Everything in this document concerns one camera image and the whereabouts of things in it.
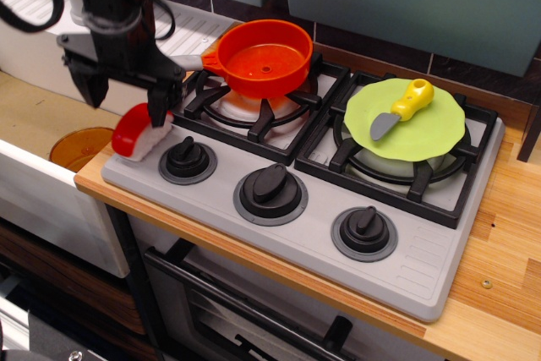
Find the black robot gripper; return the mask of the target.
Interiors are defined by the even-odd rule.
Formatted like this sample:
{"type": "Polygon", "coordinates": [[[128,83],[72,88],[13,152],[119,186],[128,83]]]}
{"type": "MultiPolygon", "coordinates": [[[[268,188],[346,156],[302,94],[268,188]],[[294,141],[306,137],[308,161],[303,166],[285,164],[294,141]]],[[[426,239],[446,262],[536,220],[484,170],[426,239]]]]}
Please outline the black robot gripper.
{"type": "Polygon", "coordinates": [[[141,23],[118,36],[89,32],[62,33],[57,44],[64,65],[85,103],[98,108],[107,96],[109,81],[147,91],[147,110],[153,127],[162,127],[166,115],[181,101],[185,70],[162,53],[156,27],[141,23]]]}

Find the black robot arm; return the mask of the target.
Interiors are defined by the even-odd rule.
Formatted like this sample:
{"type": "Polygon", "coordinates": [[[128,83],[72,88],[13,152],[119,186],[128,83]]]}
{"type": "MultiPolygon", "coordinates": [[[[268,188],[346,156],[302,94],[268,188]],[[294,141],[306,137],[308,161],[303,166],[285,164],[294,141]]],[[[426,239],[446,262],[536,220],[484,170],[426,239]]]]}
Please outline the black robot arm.
{"type": "Polygon", "coordinates": [[[63,61],[85,102],[99,107],[110,80],[147,91],[153,127],[183,97],[185,71],[156,44],[154,0],[82,0],[89,33],[62,34],[63,61]]]}

